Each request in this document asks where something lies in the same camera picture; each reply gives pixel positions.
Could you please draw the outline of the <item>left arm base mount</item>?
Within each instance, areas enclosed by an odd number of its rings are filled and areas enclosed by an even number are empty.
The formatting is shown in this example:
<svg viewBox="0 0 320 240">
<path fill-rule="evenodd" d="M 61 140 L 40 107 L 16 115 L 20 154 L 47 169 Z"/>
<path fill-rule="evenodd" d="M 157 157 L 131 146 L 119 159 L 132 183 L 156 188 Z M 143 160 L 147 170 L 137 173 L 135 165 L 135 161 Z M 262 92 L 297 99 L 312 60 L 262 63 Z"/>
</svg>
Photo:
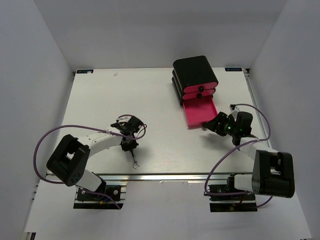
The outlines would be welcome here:
<svg viewBox="0 0 320 240">
<path fill-rule="evenodd" d="M 126 199 L 127 182 L 107 181 L 103 190 L 103 195 L 92 194 L 77 186 L 73 209 L 120 210 Z"/>
</svg>

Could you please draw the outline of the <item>black drawer cabinet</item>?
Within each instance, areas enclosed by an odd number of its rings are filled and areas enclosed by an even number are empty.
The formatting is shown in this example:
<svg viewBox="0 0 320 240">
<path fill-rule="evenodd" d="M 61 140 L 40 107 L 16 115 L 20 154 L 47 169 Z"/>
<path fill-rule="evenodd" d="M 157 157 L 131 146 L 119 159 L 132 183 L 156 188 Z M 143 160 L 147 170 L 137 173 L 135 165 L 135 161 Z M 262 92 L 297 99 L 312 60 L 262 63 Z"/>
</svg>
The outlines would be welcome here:
<svg viewBox="0 0 320 240">
<path fill-rule="evenodd" d="M 204 55 L 177 59 L 172 66 L 171 81 L 181 106 L 184 102 L 182 96 L 185 94 L 183 92 L 185 87 L 210 82 L 218 82 L 219 84 L 207 57 Z"/>
</svg>

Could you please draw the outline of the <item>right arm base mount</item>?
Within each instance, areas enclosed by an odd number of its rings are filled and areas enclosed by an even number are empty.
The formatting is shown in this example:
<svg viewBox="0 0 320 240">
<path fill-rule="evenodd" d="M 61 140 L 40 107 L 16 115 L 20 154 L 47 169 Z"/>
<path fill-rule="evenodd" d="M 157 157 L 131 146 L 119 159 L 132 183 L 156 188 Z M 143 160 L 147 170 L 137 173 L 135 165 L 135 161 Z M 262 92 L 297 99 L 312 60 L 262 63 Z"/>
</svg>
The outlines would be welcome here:
<svg viewBox="0 0 320 240">
<path fill-rule="evenodd" d="M 231 174 L 222 183 L 209 181 L 204 196 L 209 197 L 209 208 L 212 213 L 257 212 L 254 193 L 240 193 L 235 188 L 234 175 Z"/>
</svg>

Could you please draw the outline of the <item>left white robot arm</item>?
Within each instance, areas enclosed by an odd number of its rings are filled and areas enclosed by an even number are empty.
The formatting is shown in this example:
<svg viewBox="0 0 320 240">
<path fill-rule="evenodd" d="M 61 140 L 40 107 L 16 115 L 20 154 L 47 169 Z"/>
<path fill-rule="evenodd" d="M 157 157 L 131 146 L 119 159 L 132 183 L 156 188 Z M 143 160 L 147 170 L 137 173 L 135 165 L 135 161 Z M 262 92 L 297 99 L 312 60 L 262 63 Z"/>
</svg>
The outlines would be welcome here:
<svg viewBox="0 0 320 240">
<path fill-rule="evenodd" d="M 136 116 L 121 115 L 110 127 L 116 131 L 95 129 L 95 133 L 82 137 L 65 135 L 47 161 L 47 169 L 66 186 L 83 188 L 96 200 L 103 198 L 106 182 L 86 169 L 88 160 L 104 150 L 120 146 L 124 152 L 130 152 L 133 167 L 139 167 L 133 150 L 139 145 L 137 140 L 142 138 L 139 133 L 145 134 L 147 125 Z"/>
</svg>

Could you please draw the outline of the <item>silver combination wrench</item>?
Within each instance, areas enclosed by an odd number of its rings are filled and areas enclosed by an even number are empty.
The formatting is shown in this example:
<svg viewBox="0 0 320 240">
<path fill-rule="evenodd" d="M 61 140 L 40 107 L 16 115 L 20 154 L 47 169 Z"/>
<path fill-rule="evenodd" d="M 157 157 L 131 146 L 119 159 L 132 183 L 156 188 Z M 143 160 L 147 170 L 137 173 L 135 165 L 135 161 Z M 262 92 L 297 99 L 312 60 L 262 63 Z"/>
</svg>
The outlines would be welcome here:
<svg viewBox="0 0 320 240">
<path fill-rule="evenodd" d="M 130 154 L 131 154 L 132 161 L 133 161 L 132 167 L 133 167 L 134 169 L 139 168 L 139 167 L 140 167 L 140 164 L 139 164 L 138 161 L 136 160 L 136 157 L 135 157 L 135 154 L 134 154 L 133 150 L 130 151 Z"/>
</svg>

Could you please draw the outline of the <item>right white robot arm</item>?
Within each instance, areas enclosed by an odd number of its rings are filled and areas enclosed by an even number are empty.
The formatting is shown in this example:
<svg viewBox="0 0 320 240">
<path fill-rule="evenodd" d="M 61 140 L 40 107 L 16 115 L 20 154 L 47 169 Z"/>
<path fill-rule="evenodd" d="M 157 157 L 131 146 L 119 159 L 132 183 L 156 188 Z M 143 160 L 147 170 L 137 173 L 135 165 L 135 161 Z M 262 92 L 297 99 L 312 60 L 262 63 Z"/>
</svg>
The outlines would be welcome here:
<svg viewBox="0 0 320 240">
<path fill-rule="evenodd" d="M 292 198 L 295 193 L 293 157 L 290 153 L 274 150 L 252 135 L 253 115 L 239 111 L 231 114 L 219 112 L 203 123 L 203 128 L 219 136 L 229 135 L 235 146 L 223 159 L 235 151 L 241 151 L 253 160 L 251 174 L 234 174 L 228 178 L 223 192 L 204 191 L 208 196 L 228 196 L 236 200 L 245 194 Z"/>
</svg>

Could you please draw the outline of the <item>pink top drawer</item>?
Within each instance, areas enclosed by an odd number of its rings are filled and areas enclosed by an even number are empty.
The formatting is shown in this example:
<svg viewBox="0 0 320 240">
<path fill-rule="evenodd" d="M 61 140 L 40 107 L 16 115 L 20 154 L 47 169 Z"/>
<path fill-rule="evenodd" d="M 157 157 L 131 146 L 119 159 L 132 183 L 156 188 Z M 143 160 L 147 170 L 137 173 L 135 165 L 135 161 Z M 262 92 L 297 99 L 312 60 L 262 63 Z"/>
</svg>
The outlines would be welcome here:
<svg viewBox="0 0 320 240">
<path fill-rule="evenodd" d="M 196 85 L 188 85 L 183 89 L 183 92 L 185 94 L 193 93 L 193 92 L 202 93 L 206 90 L 211 90 L 216 88 L 217 85 L 218 85 L 218 82 L 207 82 L 207 83 L 201 83 Z"/>
</svg>

